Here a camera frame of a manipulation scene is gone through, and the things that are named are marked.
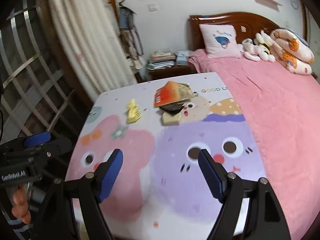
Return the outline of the person's left hand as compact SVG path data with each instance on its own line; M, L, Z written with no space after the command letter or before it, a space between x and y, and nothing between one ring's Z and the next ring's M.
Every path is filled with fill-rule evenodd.
M24 190L24 185L20 185L18 189L14 192L12 200L14 206L12 207L12 214L21 219L24 224L29 224L31 222L31 214L29 211L29 205L26 198L26 192Z

